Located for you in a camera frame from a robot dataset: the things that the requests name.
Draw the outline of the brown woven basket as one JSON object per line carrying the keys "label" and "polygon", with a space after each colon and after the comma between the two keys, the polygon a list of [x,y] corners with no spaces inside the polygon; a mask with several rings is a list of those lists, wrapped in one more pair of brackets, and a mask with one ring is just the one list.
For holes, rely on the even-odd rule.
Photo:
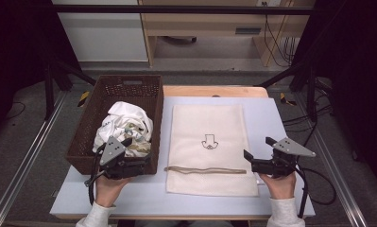
{"label": "brown woven basket", "polygon": [[146,175],[157,172],[163,117],[163,78],[159,75],[100,76],[85,104],[66,160],[82,175],[90,175],[94,160],[94,138],[108,110],[116,101],[141,107],[153,121],[151,160]]}

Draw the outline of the black curtain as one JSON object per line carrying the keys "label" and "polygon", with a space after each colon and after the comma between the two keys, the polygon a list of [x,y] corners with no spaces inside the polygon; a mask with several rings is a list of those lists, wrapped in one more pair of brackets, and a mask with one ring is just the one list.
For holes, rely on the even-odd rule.
{"label": "black curtain", "polygon": [[377,178],[377,0],[316,0],[294,62],[333,85],[351,143]]}
{"label": "black curtain", "polygon": [[[23,5],[53,6],[52,0],[10,0]],[[81,70],[60,17],[54,11],[32,11],[31,19],[47,37],[56,56]],[[34,44],[18,25],[6,0],[0,0],[0,125],[12,107],[15,93],[43,81],[44,64]]]}

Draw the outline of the cream mesh laundry bag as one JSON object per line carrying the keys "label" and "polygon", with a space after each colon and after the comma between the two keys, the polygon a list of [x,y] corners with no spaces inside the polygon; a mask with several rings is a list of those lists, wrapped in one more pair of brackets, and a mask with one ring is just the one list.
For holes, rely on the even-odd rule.
{"label": "cream mesh laundry bag", "polygon": [[244,152],[248,135],[240,105],[176,105],[166,191],[169,193],[257,197],[257,178]]}

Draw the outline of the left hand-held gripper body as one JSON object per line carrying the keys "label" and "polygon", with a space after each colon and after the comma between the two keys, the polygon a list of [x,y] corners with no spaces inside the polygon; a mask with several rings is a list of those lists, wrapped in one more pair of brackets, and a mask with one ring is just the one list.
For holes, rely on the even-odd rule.
{"label": "left hand-held gripper body", "polygon": [[110,136],[99,161],[99,171],[108,179],[120,180],[143,175],[146,165],[138,165],[137,160],[126,156],[128,148],[115,137]]}

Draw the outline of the person's right hand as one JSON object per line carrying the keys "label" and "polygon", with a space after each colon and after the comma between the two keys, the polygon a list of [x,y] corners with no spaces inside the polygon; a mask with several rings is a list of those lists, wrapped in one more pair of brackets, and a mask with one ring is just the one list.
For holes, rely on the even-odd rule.
{"label": "person's right hand", "polygon": [[296,185],[295,173],[279,178],[271,178],[266,174],[260,174],[260,178],[268,187],[272,199],[288,200],[294,197]]}

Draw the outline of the white table mat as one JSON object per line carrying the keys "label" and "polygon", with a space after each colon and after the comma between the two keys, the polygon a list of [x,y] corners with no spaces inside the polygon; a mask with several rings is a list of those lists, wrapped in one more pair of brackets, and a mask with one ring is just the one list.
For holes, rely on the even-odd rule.
{"label": "white table mat", "polygon": [[269,159],[272,147],[265,139],[286,136],[275,101],[264,97],[168,96],[163,103],[160,157],[155,175],[139,176],[124,187],[116,202],[113,218],[120,219],[265,219],[271,215],[269,192],[259,186],[258,197],[205,197],[168,193],[166,172],[169,156],[172,108],[177,104],[240,104],[248,132],[249,151]]}

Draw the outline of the black metal stand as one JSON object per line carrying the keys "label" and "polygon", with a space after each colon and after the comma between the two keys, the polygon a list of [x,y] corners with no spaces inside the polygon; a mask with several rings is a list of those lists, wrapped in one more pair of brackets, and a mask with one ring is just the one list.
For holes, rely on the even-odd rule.
{"label": "black metal stand", "polygon": [[300,91],[304,85],[307,85],[306,95],[306,113],[313,122],[317,121],[317,111],[315,102],[315,89],[316,89],[316,70],[311,63],[301,61],[295,65],[290,66],[288,69],[282,71],[277,76],[268,79],[258,84],[258,87],[267,88],[272,84],[293,76],[289,88],[293,92]]}
{"label": "black metal stand", "polygon": [[80,69],[65,63],[64,61],[51,61],[44,69],[44,87],[45,87],[45,103],[46,114],[45,120],[47,120],[54,112],[54,89],[53,82],[56,82],[62,91],[70,91],[73,87],[72,81],[69,76],[73,75],[82,79],[89,84],[95,86],[96,80],[85,75]]}

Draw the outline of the office chair base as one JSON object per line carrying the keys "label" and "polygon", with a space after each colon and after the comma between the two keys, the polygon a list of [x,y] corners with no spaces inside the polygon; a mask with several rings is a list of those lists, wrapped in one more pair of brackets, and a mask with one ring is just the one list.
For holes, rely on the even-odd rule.
{"label": "office chair base", "polygon": [[197,37],[162,36],[162,39],[169,44],[194,44],[197,41]]}

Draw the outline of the person's left hand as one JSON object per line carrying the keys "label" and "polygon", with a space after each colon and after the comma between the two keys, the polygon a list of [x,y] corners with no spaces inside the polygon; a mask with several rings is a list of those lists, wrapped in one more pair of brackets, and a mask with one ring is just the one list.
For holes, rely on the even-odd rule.
{"label": "person's left hand", "polygon": [[105,176],[99,177],[96,182],[95,203],[102,207],[112,207],[125,185],[132,181],[132,178],[112,180]]}

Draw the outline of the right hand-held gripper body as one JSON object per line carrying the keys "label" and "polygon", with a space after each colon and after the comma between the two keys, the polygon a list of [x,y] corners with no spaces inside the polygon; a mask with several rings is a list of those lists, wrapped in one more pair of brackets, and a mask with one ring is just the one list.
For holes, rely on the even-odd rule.
{"label": "right hand-held gripper body", "polygon": [[259,174],[272,175],[275,178],[290,175],[296,168],[299,156],[315,157],[310,149],[300,145],[286,137],[272,147],[272,155],[269,160],[255,159],[251,163],[251,170]]}

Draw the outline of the white clothing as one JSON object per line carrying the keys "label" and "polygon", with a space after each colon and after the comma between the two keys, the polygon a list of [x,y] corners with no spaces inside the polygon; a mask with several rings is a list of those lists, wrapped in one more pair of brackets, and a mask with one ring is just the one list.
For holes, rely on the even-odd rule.
{"label": "white clothing", "polygon": [[124,102],[115,102],[108,110],[94,138],[93,152],[106,143],[112,136],[119,142],[132,139],[127,147],[127,157],[145,157],[151,149],[153,121],[146,111],[139,106]]}

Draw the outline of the aluminium floor rail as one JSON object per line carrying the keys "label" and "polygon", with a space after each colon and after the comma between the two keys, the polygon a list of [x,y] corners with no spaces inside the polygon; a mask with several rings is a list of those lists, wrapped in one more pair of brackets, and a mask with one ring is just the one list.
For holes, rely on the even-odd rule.
{"label": "aluminium floor rail", "polygon": [[331,118],[330,102],[325,95],[317,95],[313,104],[316,105],[316,111],[321,111],[317,114],[317,121],[305,118],[299,126],[305,127],[306,130],[291,132],[301,144],[317,154],[314,159],[300,159],[301,166],[310,168],[310,171],[306,172],[306,179],[316,212],[314,217],[306,220],[319,227],[368,227],[344,175],[332,156],[332,150],[321,133]]}
{"label": "aluminium floor rail", "polygon": [[43,124],[38,134],[35,136],[33,143],[29,147],[26,156],[20,163],[11,182],[9,183],[8,188],[2,196],[0,200],[0,227],[3,224],[7,214],[9,213],[9,209],[17,198],[24,182],[26,181],[26,177],[29,174],[30,169],[33,167],[36,158],[40,154],[42,146],[49,132],[51,132],[53,125],[55,124],[58,115],[63,107],[64,100],[65,98],[67,98],[67,96],[67,92],[59,92],[53,113],[51,113],[49,117],[43,121]]}

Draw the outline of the black frame crossbar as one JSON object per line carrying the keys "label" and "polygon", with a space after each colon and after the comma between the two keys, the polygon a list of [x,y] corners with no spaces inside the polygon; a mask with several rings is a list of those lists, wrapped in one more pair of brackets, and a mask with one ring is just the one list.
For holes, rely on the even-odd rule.
{"label": "black frame crossbar", "polygon": [[71,13],[182,13],[182,14],[267,14],[311,15],[313,8],[228,7],[228,6],[133,6],[133,5],[54,5],[55,12]]}

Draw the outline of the white cabinet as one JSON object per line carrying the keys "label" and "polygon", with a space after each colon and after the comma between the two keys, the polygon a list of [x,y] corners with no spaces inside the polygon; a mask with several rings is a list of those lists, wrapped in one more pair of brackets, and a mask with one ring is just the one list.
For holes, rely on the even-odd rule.
{"label": "white cabinet", "polygon": [[78,61],[147,61],[139,13],[59,13]]}

